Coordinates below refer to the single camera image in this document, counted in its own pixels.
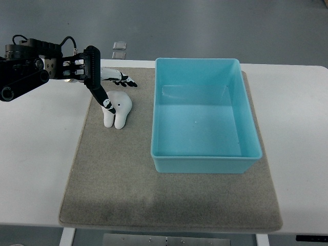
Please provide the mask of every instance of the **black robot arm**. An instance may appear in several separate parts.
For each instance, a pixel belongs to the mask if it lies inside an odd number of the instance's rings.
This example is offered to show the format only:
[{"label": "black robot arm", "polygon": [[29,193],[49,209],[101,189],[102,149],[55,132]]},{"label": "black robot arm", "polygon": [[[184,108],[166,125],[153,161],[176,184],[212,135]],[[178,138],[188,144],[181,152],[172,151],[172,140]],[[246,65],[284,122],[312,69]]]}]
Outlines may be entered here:
[{"label": "black robot arm", "polygon": [[11,101],[45,84],[49,79],[76,79],[83,82],[97,102],[115,114],[108,96],[100,84],[100,51],[88,46],[83,53],[63,57],[62,45],[36,39],[21,40],[6,45],[6,57],[0,58],[0,100]]}]

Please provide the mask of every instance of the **cable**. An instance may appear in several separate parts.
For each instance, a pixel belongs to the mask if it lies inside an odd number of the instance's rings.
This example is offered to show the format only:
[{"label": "cable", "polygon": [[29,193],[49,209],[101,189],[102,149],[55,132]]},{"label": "cable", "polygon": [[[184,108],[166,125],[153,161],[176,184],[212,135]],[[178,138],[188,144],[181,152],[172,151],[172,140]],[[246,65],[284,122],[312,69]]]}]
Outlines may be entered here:
[{"label": "cable", "polygon": [[67,37],[65,37],[64,40],[61,42],[60,46],[63,46],[64,43],[65,43],[68,39],[70,39],[70,40],[73,41],[74,49],[76,49],[76,42],[75,42],[75,40],[74,40],[71,36],[67,36]]},{"label": "cable", "polygon": [[15,43],[15,38],[16,38],[16,37],[22,37],[22,38],[24,38],[25,40],[27,40],[27,38],[24,37],[23,35],[20,35],[20,34],[19,34],[19,35],[14,35],[14,36],[12,37],[12,42],[14,43],[14,45],[16,44],[16,43]]}]

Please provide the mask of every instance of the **light blue container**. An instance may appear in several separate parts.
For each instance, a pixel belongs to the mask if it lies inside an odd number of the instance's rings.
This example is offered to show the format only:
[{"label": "light blue container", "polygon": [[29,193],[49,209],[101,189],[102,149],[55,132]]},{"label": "light blue container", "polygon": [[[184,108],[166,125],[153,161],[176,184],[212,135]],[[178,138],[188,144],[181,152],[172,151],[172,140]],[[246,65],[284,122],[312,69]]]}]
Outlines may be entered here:
[{"label": "light blue container", "polygon": [[156,60],[151,155],[163,173],[243,173],[262,157],[238,60]]}]

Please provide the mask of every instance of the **white table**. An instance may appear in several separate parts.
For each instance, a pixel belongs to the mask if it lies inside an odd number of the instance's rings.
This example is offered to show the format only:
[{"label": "white table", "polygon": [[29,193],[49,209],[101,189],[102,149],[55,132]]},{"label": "white table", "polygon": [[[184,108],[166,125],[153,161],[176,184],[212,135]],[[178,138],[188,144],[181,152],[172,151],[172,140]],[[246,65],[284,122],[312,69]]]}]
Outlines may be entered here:
[{"label": "white table", "polygon": [[[154,68],[154,61],[102,60]],[[328,69],[242,64],[283,219],[277,233],[328,231]],[[58,213],[91,94],[51,80],[0,102],[0,223],[59,226]]]}]

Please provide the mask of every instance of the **gray mat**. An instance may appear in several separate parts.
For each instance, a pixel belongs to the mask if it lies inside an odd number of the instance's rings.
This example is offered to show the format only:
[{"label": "gray mat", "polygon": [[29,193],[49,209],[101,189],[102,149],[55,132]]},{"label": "gray mat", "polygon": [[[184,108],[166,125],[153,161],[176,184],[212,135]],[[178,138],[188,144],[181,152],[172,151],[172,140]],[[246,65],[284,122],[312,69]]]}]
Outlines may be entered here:
[{"label": "gray mat", "polygon": [[[158,173],[150,155],[154,69],[120,68],[138,84],[124,90],[133,102],[126,125],[105,128],[100,106],[91,100],[76,150],[59,222],[141,232],[251,232],[281,228],[270,169],[263,158],[244,174]],[[248,93],[248,82],[244,74]]]}]

